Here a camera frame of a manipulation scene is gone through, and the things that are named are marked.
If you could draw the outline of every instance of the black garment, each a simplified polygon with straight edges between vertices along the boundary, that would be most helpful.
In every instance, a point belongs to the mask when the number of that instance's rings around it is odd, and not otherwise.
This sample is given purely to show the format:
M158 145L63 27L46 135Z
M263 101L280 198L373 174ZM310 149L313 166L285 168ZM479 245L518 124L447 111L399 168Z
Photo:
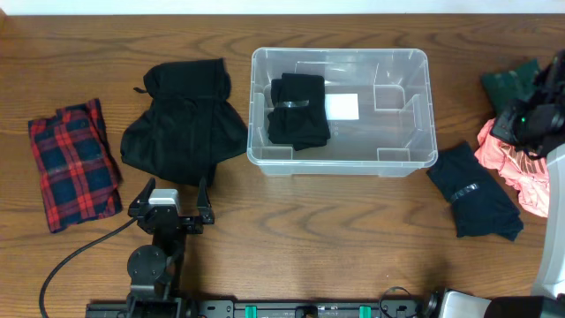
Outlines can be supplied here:
M275 110L267 118L273 143L292 144L297 151L326 146L330 134L323 77L284 73L271 81L271 100ZM287 107L284 102L307 105Z
M458 238L496 233L514 241L524 228L520 210L478 163L467 142L441 151L427 175L452 202Z
M500 115L512 99L527 101L536 90L534 80L540 72L538 60L533 59L515 70L487 73L480 77L496 116Z
M247 128L226 102L222 59L160 64L143 81L154 99L124 132L124 163L179 184L206 176L210 185L217 163L245 152Z

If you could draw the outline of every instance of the clear plastic container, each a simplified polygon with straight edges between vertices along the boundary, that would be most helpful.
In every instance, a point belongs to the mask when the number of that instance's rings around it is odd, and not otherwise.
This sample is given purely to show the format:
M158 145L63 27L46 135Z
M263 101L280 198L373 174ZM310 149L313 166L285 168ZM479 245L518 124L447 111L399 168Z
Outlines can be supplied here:
M358 119L328 120L331 138L325 147L295 151L273 144L267 134L267 114L274 109L270 83L286 72L323 76L327 108L328 95L356 95L355 102L333 106ZM438 151L426 54L420 49L257 49L247 156L267 175L405 177L432 166Z

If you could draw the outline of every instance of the white robot part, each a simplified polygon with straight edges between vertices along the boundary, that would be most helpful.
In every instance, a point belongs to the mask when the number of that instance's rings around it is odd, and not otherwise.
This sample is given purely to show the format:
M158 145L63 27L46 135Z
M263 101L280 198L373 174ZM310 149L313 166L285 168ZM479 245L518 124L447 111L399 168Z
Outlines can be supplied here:
M565 293L565 144L547 155L547 169L551 195L546 243L531 294L556 299Z
M151 205L174 205L180 214L180 201L176 189L154 189L149 196Z
M483 318L485 316L489 299L482 299L461 293L459 291L446 292L439 318Z

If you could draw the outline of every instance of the folded plaid shirt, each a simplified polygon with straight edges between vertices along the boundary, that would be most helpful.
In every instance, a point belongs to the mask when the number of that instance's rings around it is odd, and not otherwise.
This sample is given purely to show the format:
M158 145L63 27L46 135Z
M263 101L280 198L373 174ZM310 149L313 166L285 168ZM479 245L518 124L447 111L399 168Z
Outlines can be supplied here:
M52 233L122 210L120 174L109 154L98 99L31 120L28 129Z

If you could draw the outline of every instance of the wood grain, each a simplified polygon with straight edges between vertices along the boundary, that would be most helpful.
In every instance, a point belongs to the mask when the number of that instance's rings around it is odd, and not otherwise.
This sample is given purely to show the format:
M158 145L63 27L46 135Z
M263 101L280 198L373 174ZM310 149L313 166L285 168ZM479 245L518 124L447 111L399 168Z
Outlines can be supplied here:
M439 148L462 140L476 146L493 117L479 75L533 57L545 64L564 32L557 15L10 18L0 39L0 316L37 317L47 274L128 220L122 213L49 234L27 120L99 97L119 155L121 134L150 103L132 87L155 64L225 57L230 102L247 118L258 47L419 48L430 61ZM123 164L120 170L127 206L149 176ZM179 189L193 212L196 189L158 186ZM189 238L184 288L239 299L370 299L392 285L423 294L438 284L480 297L526 295L546 228L545 219L523 212L515 243L494 235L457 239L448 204L424 171L266 178L241 155L219 165L210 196L217 222ZM49 287L51 316L83 316L92 299L123 299L127 259L150 239L131 227L71 261Z
M0 8L0 32L2 32L2 27L4 26L4 20L6 18L6 13Z

